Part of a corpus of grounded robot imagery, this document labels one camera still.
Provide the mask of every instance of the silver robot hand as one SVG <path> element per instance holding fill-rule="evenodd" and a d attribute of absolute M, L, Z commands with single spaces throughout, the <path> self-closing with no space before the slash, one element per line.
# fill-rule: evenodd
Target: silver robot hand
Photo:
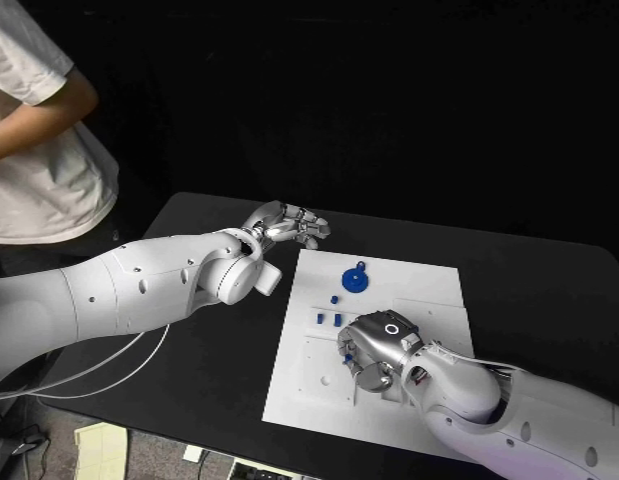
<path fill-rule="evenodd" d="M 277 200 L 258 207 L 243 229 L 254 236 L 267 251 L 276 242 L 294 240 L 309 250 L 319 248 L 316 238 L 331 235 L 331 227 L 323 218 L 302 207 L 287 205 Z"/>
<path fill-rule="evenodd" d="M 393 385 L 393 374 L 403 373 L 414 352 L 424 346 L 417 327 L 393 310 L 361 315 L 338 334 L 338 353 L 359 388 L 384 392 Z M 362 367 L 356 361 L 362 352 L 374 361 Z"/>

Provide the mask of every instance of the person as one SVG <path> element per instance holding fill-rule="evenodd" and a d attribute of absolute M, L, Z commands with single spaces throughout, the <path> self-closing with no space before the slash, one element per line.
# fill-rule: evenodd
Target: person
<path fill-rule="evenodd" d="M 0 264 L 21 275 L 123 243 L 119 166 L 81 123 L 96 90 L 16 0 L 0 0 Z"/>

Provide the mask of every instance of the table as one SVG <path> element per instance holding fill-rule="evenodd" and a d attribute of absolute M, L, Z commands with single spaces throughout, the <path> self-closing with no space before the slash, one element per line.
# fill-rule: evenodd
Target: table
<path fill-rule="evenodd" d="M 146 237 L 202 234 L 241 225 L 261 202 L 176 194 Z M 606 250 L 573 243 L 320 212 L 323 250 L 456 267 L 478 357 L 586 388 L 619 404 L 619 265 Z M 319 478 L 499 478 L 483 467 L 261 422 L 299 244 L 269 261 L 284 272 L 271 297 L 175 323 L 142 371 L 107 392 L 47 405 Z M 52 393 L 90 392 L 140 364 L 150 332 L 107 366 Z M 65 348 L 47 381 L 104 359 L 132 337 Z"/>

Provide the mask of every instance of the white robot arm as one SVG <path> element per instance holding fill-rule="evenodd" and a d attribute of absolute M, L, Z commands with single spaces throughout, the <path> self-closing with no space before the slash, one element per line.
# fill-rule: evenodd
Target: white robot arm
<path fill-rule="evenodd" d="M 307 210 L 270 202 L 243 228 L 142 240 L 84 263 L 0 279 L 0 380 L 38 355 L 88 338 L 146 332 L 256 289 L 282 273 L 263 259 L 274 242 L 307 248 L 331 233 Z"/>
<path fill-rule="evenodd" d="M 338 337 L 358 386 L 394 382 L 437 439 L 512 480 L 619 479 L 619 406 L 580 388 L 423 344 L 388 310 L 362 315 Z M 374 361 L 367 367 L 364 357 Z"/>

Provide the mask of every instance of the small blue piece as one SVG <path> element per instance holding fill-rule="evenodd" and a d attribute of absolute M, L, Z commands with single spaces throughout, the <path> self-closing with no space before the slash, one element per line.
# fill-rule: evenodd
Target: small blue piece
<path fill-rule="evenodd" d="M 342 286 L 348 292 L 359 293 L 367 290 L 367 286 L 369 285 L 369 277 L 364 273 L 365 268 L 367 265 L 364 262 L 359 262 L 356 267 L 351 268 L 342 274 Z"/>

